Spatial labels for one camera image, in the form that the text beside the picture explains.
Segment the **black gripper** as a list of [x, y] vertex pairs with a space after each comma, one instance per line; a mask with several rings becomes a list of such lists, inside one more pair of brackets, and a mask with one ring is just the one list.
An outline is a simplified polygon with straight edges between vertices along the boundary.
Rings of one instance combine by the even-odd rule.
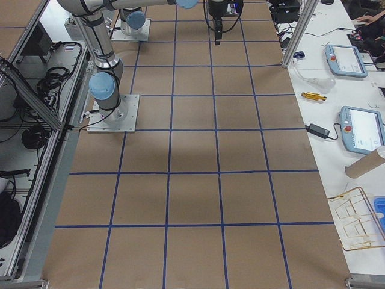
[[240, 16], [243, 12], [244, 1], [208, 1], [209, 15], [213, 18], [215, 46], [221, 44], [223, 35], [223, 17]]

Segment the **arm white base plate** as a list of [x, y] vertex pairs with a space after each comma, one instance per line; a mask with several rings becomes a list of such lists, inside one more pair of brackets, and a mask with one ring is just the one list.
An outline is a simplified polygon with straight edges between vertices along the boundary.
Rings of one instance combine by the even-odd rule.
[[115, 23], [115, 27], [112, 31], [111, 40], [113, 42], [147, 42], [150, 34], [150, 23], [151, 19], [146, 18], [144, 25], [134, 30], [126, 24], [121, 24], [121, 19], [118, 18]]
[[112, 115], [106, 119], [102, 116], [107, 116], [108, 112], [97, 112], [90, 116], [91, 125], [86, 127], [89, 133], [115, 133], [128, 132], [134, 133], [138, 107], [140, 103], [139, 95], [120, 95], [120, 105], [114, 110]]

